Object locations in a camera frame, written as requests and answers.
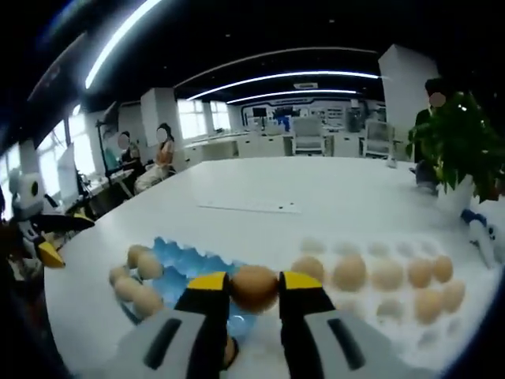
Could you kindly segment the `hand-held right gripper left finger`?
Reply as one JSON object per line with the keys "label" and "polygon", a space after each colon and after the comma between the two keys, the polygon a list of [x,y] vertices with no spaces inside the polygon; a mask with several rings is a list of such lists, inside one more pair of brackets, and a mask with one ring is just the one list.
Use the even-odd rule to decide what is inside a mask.
{"label": "hand-held right gripper left finger", "polygon": [[79,378],[218,378],[228,342],[230,278],[190,280],[174,309],[160,310],[119,342],[115,355]]}

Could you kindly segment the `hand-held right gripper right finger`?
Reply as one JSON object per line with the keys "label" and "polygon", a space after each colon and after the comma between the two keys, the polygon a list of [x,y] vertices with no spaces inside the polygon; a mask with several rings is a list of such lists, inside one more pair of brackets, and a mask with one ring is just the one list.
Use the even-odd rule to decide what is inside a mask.
{"label": "hand-held right gripper right finger", "polygon": [[429,378],[408,365],[391,341],[348,311],[337,310],[321,282],[279,273],[281,342],[292,378]]}

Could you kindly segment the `person's left hand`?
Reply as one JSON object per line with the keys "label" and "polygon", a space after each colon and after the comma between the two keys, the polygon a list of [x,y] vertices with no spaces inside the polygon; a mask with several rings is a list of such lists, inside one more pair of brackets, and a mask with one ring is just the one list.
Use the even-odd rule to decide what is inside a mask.
{"label": "person's left hand", "polygon": [[28,255],[18,228],[13,224],[1,223],[1,257],[6,259],[16,281],[33,280],[40,274],[40,264]]}

